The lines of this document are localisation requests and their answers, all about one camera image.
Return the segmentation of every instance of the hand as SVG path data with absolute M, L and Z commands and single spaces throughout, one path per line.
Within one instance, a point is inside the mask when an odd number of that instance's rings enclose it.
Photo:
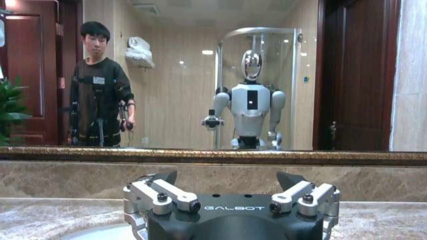
M 122 122 L 122 129 L 132 130 L 134 127 L 134 116 L 130 115 L 126 120 Z

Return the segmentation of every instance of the white sink basin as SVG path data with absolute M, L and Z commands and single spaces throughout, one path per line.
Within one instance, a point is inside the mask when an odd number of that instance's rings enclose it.
M 62 240 L 134 240 L 129 224 L 98 226 L 69 234 Z

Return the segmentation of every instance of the person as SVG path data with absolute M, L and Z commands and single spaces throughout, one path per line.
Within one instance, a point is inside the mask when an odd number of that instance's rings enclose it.
M 96 21 L 79 29 L 87 57 L 73 71 L 70 81 L 70 130 L 67 143 L 77 146 L 120 146 L 118 104 L 126 105 L 122 126 L 134 125 L 134 100 L 129 79 L 120 65 L 104 56 L 110 33 Z

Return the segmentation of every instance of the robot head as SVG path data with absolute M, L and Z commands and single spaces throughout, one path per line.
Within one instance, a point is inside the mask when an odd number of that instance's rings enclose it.
M 262 58 L 253 50 L 246 50 L 241 58 L 241 73 L 244 79 L 256 81 L 261 73 Z

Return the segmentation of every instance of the white humanoid robot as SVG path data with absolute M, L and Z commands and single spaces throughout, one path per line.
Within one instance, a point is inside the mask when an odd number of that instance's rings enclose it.
M 258 149 L 265 146 L 260 139 L 264 117 L 269 111 L 268 140 L 272 149 L 281 149 L 281 134 L 276 132 L 280 122 L 281 109 L 285 105 L 285 94 L 280 90 L 270 91 L 256 82 L 262 68 L 262 58 L 253 50 L 245 51 L 241 58 L 241 73 L 244 82 L 238 83 L 230 91 L 225 87 L 216 90 L 213 109 L 201 125 L 214 130 L 224 125 L 220 119 L 225 107 L 233 116 L 233 125 L 237 138 L 230 140 L 233 149 Z

